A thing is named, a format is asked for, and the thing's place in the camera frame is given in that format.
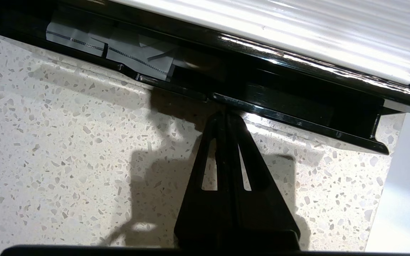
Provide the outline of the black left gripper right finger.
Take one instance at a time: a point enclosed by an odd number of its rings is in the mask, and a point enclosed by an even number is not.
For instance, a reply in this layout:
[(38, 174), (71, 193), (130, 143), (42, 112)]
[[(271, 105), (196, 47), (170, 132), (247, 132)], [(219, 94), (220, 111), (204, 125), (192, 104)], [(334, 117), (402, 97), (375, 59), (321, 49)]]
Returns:
[(300, 230), (243, 119), (227, 115), (234, 227), (250, 249), (299, 249)]

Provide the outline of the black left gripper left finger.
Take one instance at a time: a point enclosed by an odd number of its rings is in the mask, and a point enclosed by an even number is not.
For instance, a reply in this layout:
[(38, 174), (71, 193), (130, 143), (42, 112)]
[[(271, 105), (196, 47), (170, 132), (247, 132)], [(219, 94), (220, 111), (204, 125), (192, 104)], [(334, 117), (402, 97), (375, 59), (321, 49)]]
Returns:
[[(211, 142), (215, 140), (217, 190), (202, 188)], [(174, 227), (178, 247), (218, 247), (232, 227), (230, 185), (225, 152), (222, 112), (208, 118)]]

